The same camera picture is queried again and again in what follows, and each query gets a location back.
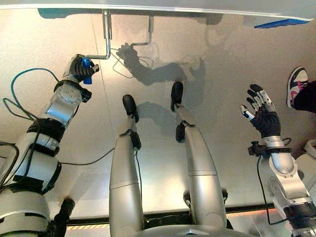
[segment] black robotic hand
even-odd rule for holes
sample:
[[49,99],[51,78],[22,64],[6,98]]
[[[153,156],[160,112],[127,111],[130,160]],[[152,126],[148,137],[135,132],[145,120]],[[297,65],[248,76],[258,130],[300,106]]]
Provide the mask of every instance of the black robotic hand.
[[81,82],[99,71],[99,65],[94,65],[94,63],[90,59],[89,60],[91,67],[85,67],[82,64],[82,59],[84,57],[84,55],[76,54],[69,62],[63,77],[72,77],[75,78],[78,82]]
[[247,92],[252,98],[247,97],[247,102],[251,104],[255,114],[251,113],[245,105],[240,105],[240,111],[261,133],[261,138],[280,136],[280,120],[267,93],[257,84],[251,84],[250,89]]

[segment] pink shoe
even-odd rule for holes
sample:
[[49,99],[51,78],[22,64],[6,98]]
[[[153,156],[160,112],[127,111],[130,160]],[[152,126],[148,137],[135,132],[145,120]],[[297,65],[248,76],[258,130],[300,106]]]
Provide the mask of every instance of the pink shoe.
[[309,84],[305,68],[296,68],[287,82],[287,106],[294,108],[294,98]]

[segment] blue cable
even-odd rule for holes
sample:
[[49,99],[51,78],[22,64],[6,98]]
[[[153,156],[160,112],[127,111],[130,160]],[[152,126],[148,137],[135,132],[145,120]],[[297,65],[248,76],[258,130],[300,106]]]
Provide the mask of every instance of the blue cable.
[[[11,82],[11,87],[10,87],[10,88],[11,88],[11,94],[12,94],[12,96],[13,96],[15,102],[13,102],[12,100],[10,100],[10,99],[8,99],[8,98],[3,98],[3,99],[2,99],[4,105],[5,105],[6,108],[9,110],[10,113],[12,113],[13,115],[18,116],[18,117],[20,117],[20,118],[28,119],[28,120],[32,120],[32,121],[34,121],[34,118],[37,119],[37,117],[36,117],[35,115],[33,115],[32,113],[28,112],[27,110],[25,110],[25,109],[22,107],[22,105],[20,104],[18,98],[17,98],[16,95],[15,95],[15,92],[14,92],[14,83],[15,83],[15,81],[17,80],[17,78],[18,78],[19,76],[21,76],[22,74],[27,73],[27,72],[30,72],[30,71],[35,71],[35,70],[47,71],[47,72],[49,72],[49,73],[55,78],[55,80],[56,80],[57,82],[59,82],[59,80],[58,80],[58,78],[56,77],[56,75],[55,75],[51,70],[49,70],[49,69],[46,69],[46,68],[30,68],[30,69],[27,69],[27,70],[22,71],[22,72],[20,72],[19,74],[17,74],[17,75],[13,78],[13,80],[12,80],[12,82]],[[15,113],[10,109],[10,107],[8,106],[7,101],[10,102],[11,104],[13,104],[14,106],[18,107],[20,110],[22,110],[22,111],[26,114],[26,116],[27,116],[28,118],[27,118],[27,117],[24,117],[24,116],[21,116],[21,115],[15,114]]]

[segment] person's leg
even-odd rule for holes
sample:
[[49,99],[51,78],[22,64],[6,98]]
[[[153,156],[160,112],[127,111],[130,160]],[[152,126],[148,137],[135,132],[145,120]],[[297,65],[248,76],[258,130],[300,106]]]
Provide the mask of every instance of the person's leg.
[[296,68],[287,84],[287,105],[316,113],[316,81],[309,82],[303,67]]
[[294,99],[296,110],[316,113],[316,80],[305,86]]

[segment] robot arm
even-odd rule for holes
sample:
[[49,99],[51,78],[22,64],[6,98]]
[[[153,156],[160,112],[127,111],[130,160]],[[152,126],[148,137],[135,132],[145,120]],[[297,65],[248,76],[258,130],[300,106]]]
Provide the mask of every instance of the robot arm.
[[281,126],[275,107],[267,93],[258,85],[252,84],[247,101],[255,114],[241,105],[242,114],[260,131],[264,145],[253,142],[249,154],[263,156],[261,167],[264,168],[274,195],[273,202],[280,215],[289,221],[293,236],[316,236],[316,207],[298,176],[297,163],[291,150],[284,146],[280,137]]
[[71,59],[49,104],[17,140],[18,158],[11,154],[0,170],[0,235],[37,236],[46,231],[49,210],[42,195],[54,187],[61,171],[55,158],[59,143],[80,102],[91,97],[79,83],[99,71],[92,62],[92,67],[84,67],[83,60],[79,54]]

